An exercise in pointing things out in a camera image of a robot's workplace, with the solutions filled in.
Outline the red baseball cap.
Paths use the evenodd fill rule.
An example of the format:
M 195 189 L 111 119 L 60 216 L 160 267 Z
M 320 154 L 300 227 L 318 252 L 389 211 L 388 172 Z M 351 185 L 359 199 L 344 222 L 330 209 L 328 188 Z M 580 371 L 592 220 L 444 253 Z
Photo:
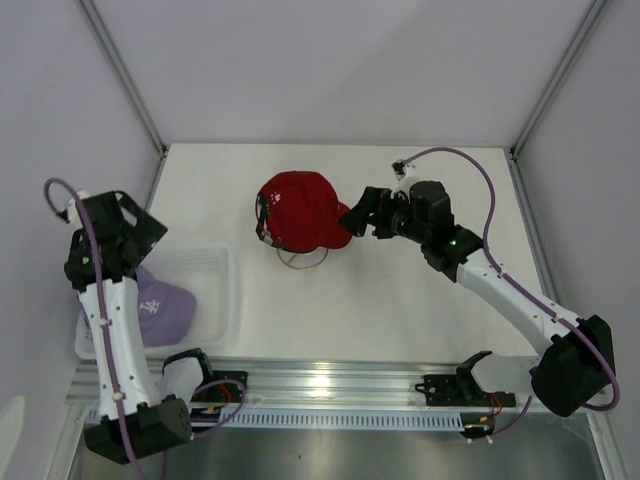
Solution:
M 339 224 L 339 218 L 349 212 L 320 173 L 280 172 L 257 193 L 256 234 L 263 243 L 291 253 L 338 250 L 353 238 Z

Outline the lavender baseball cap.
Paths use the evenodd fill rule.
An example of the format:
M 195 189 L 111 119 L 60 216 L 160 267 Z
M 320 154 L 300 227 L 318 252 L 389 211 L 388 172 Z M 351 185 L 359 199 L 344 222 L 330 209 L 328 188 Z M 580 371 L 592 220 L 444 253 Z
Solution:
M 118 331 L 138 326 L 146 349 L 181 343 L 195 317 L 197 300 L 188 290 L 158 279 L 145 266 L 136 270 L 136 280 L 106 279 L 103 285 L 108 319 Z

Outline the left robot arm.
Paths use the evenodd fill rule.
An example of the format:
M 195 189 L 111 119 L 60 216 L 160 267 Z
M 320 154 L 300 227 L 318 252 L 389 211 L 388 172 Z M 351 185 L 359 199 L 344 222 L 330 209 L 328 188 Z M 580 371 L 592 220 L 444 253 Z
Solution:
M 101 387 L 87 447 L 125 464 L 189 442 L 188 403 L 209 398 L 216 376 L 196 348 L 170 356 L 154 381 L 139 322 L 137 270 L 166 227 L 122 191 L 73 194 L 66 215 L 79 227 L 64 272 L 89 323 Z

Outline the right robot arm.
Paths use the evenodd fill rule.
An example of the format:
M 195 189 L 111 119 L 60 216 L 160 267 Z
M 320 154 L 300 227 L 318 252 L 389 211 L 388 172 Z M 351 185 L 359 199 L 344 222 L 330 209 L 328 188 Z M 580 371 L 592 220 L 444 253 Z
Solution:
M 396 190 L 367 187 L 339 219 L 351 234 L 417 243 L 427 264 L 473 292 L 529 342 L 532 356 L 483 352 L 456 379 L 457 395 L 477 404 L 490 393 L 535 396 L 552 413 L 569 417 L 590 407 L 606 386 L 615 387 L 611 328 L 597 315 L 582 318 L 520 285 L 492 257 L 483 240 L 454 220 L 442 183 L 417 181 Z

